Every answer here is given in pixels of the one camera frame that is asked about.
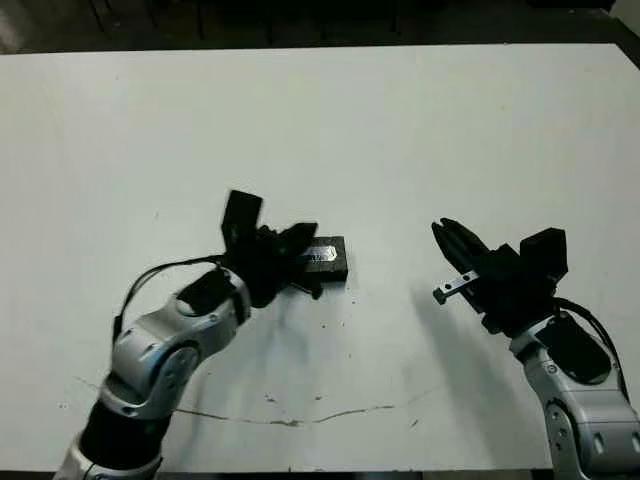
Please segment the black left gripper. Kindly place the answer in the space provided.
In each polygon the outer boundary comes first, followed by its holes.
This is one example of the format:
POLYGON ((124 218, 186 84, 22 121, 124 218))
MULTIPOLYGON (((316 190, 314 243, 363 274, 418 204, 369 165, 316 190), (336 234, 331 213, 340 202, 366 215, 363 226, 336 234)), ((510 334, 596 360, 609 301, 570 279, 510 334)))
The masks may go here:
MULTIPOLYGON (((221 264, 246 284, 251 306, 264 308, 290 283, 296 258, 311 245, 317 228, 316 222, 300 222, 278 232, 263 225, 228 248, 221 264)), ((298 279, 290 286, 313 300, 323 294, 322 285, 313 279, 298 279)))

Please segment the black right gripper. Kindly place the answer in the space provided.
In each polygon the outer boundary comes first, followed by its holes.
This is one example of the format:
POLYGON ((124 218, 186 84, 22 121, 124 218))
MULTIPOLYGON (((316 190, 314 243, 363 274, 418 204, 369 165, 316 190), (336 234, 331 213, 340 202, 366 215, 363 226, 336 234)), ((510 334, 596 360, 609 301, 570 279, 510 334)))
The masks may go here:
POLYGON ((462 295, 483 316, 491 334, 518 336, 554 312, 556 279, 504 244, 489 250, 484 242, 460 222, 443 218, 433 222, 436 244, 460 275, 433 291, 443 305, 462 295))

